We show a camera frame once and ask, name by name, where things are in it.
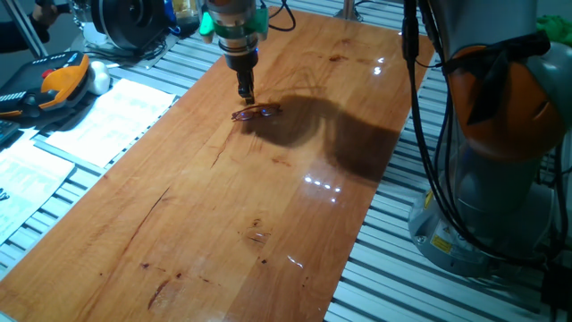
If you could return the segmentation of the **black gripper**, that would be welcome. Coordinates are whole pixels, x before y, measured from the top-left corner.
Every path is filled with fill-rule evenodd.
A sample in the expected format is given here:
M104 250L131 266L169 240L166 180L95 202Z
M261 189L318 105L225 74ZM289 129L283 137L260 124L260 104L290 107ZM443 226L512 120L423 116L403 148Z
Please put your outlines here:
M237 73L238 94L247 105L255 103L254 97L254 67L258 63L258 52L252 51L244 55L225 55L229 68Z

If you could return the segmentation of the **person's bare hand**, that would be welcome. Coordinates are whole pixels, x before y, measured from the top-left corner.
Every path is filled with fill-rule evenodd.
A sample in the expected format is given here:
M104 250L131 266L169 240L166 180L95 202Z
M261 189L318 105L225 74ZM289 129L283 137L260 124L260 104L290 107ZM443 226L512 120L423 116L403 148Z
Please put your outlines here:
M59 16L57 7L51 3L35 4L32 11L32 20L44 27L52 26Z

